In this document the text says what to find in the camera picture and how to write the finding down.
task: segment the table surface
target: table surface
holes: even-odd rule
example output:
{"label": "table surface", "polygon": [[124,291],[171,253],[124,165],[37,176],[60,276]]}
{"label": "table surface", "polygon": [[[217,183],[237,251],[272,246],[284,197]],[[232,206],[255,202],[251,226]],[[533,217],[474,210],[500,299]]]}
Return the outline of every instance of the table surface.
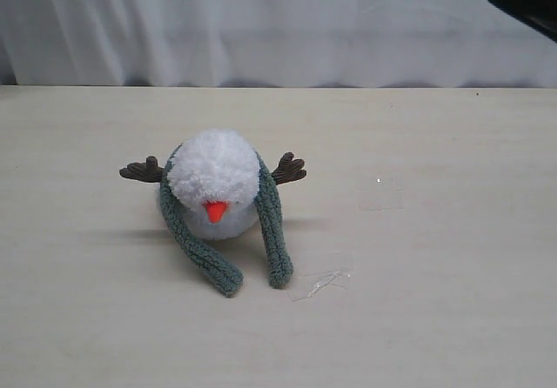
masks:
{"label": "table surface", "polygon": [[[118,175],[212,127],[306,160],[287,290],[256,227],[223,298]],[[0,148],[2,387],[557,386],[557,90],[2,87]]]}

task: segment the plush toy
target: plush toy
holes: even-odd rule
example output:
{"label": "plush toy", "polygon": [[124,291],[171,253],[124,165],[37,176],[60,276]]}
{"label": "plush toy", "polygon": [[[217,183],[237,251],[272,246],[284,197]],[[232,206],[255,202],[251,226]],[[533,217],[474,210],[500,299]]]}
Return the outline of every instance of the plush toy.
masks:
{"label": "plush toy", "polygon": [[269,284],[284,288],[293,272],[285,248],[277,185],[306,175],[302,159],[286,153],[270,173],[261,156],[233,130],[205,130],[174,150],[164,168],[154,156],[120,176],[160,183],[158,202],[173,237],[224,295],[242,285],[242,272],[206,241],[239,236],[260,222]]}

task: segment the felt antler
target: felt antler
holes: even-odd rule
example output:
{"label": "felt antler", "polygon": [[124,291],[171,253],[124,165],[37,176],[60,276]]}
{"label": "felt antler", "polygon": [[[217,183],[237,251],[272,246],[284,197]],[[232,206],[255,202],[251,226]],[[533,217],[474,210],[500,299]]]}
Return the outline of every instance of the felt antler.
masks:
{"label": "felt antler", "polygon": [[307,172],[303,169],[304,165],[303,159],[294,159],[294,154],[289,151],[280,158],[278,167],[271,176],[275,180],[276,185],[299,181],[307,175]]}
{"label": "felt antler", "polygon": [[126,179],[134,179],[149,184],[159,183],[163,177],[163,168],[158,166],[158,160],[149,156],[144,163],[134,162],[120,170],[120,176]]}

